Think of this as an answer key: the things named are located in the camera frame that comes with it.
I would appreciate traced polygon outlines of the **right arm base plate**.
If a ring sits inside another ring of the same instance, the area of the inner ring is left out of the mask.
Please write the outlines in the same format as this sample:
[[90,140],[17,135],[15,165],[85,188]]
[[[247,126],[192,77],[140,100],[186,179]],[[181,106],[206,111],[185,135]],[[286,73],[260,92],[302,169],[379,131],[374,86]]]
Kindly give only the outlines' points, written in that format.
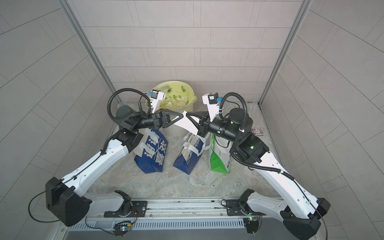
[[225,200],[225,207],[228,216],[247,216],[247,213],[241,209],[240,200]]

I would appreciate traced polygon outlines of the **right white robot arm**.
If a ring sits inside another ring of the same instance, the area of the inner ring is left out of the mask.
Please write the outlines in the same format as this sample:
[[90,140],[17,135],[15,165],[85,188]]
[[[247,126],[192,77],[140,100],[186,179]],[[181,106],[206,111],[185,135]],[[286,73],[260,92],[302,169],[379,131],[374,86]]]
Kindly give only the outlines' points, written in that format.
[[269,147],[251,132],[253,120],[242,96],[230,92],[222,98],[216,94],[206,94],[204,98],[208,110],[183,112],[182,128],[200,137],[211,133],[231,142],[230,156],[262,175],[282,197],[276,200],[246,190],[238,202],[242,213],[246,216],[260,213],[279,220],[299,240],[314,237],[321,226],[326,226],[323,217],[330,203],[306,191],[280,165]]

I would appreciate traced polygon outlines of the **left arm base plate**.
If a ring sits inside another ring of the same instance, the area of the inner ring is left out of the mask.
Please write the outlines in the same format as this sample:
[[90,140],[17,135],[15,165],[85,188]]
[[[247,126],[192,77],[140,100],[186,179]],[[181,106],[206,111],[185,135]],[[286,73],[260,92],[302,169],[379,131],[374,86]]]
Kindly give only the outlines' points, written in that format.
[[117,211],[104,213],[104,218],[142,218],[146,214],[147,201],[124,201]]

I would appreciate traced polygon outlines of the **green white tote bag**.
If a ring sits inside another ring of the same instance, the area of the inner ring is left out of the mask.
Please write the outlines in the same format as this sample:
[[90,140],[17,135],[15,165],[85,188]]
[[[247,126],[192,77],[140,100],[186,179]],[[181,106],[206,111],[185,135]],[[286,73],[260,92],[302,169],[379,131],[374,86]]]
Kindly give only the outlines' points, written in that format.
[[214,172],[230,173],[232,142],[212,135],[210,148],[210,169]]

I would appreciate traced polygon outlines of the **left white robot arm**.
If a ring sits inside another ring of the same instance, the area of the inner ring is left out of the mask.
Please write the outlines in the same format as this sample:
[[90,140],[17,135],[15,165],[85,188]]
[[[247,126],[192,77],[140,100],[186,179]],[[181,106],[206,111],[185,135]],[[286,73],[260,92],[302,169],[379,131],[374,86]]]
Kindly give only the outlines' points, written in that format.
[[[139,94],[149,102],[145,113],[141,106],[133,112],[128,106],[118,109],[114,116],[111,104],[114,98],[123,92]],[[159,130],[176,125],[187,129],[194,127],[187,113],[182,114],[159,110],[164,99],[162,92],[153,90],[143,93],[132,88],[123,88],[113,93],[107,104],[109,117],[119,126],[119,130],[107,138],[103,148],[86,163],[61,179],[53,177],[46,183],[43,192],[46,195],[47,209],[65,226],[71,227],[89,215],[110,212],[114,217],[126,217],[133,212],[131,198],[122,191],[98,197],[86,197],[90,186],[114,163],[142,145],[144,135],[141,129]]]

